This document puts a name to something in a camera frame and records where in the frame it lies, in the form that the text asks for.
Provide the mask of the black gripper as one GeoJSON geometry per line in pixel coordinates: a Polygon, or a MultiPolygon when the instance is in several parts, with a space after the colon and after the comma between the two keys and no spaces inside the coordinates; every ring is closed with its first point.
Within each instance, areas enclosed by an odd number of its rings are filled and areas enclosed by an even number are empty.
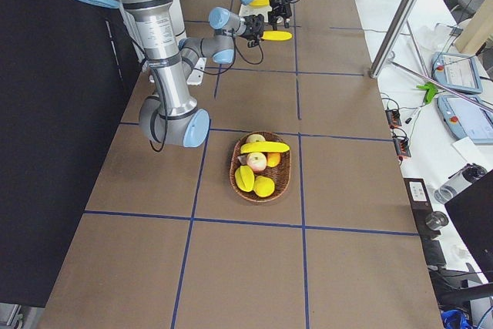
{"type": "Polygon", "coordinates": [[[290,28],[291,8],[289,0],[269,0],[271,10],[268,12],[268,20],[283,19],[285,29],[290,28]]]}
{"type": "MultiPolygon", "coordinates": [[[[264,17],[262,15],[248,15],[243,18],[245,30],[242,33],[242,37],[247,40],[247,47],[257,47],[261,42],[261,36],[264,30],[264,17]]],[[[277,30],[277,17],[269,16],[269,25],[273,31],[277,30]]]]}

